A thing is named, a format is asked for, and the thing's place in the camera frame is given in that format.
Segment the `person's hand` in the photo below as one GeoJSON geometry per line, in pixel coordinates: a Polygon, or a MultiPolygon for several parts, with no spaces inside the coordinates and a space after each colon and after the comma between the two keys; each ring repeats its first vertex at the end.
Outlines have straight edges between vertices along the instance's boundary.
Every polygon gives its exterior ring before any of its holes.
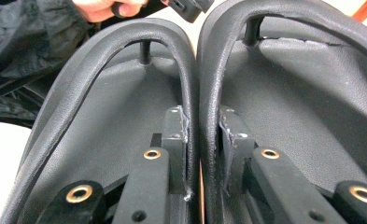
{"type": "Polygon", "coordinates": [[[80,14],[86,21],[105,21],[114,16],[111,6],[115,2],[123,3],[119,7],[119,13],[123,17],[132,17],[139,13],[140,8],[148,0],[72,0],[80,14]]]}

